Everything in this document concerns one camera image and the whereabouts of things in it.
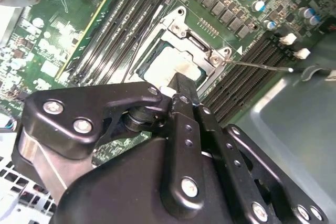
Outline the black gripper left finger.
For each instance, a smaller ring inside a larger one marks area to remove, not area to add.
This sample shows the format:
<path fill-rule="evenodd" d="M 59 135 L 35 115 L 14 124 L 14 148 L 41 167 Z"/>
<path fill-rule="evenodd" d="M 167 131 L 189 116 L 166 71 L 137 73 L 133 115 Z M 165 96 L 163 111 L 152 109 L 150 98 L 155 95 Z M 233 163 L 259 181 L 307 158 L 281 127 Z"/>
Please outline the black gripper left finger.
<path fill-rule="evenodd" d="M 195 82 L 177 73 L 167 90 L 148 82 L 38 91 L 29 95 L 12 154 L 58 204 L 81 176 L 155 139 L 199 141 Z"/>

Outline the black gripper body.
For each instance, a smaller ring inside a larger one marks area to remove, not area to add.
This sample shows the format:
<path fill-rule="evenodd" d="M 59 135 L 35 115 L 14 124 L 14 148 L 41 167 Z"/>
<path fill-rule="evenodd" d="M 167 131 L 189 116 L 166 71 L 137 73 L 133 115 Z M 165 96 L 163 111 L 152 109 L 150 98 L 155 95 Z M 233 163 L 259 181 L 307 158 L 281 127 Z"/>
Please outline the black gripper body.
<path fill-rule="evenodd" d="M 54 223 L 250 223 L 199 141 L 155 138 L 78 178 Z"/>

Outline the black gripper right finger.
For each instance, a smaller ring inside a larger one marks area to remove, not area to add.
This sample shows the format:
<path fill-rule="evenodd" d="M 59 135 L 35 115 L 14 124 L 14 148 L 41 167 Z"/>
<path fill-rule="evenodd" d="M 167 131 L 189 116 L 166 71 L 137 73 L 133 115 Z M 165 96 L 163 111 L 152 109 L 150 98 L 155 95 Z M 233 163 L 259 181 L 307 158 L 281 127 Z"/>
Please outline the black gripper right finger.
<path fill-rule="evenodd" d="M 220 127 L 199 105 L 202 149 L 209 152 L 233 223 L 329 223 L 327 215 L 242 129 Z"/>

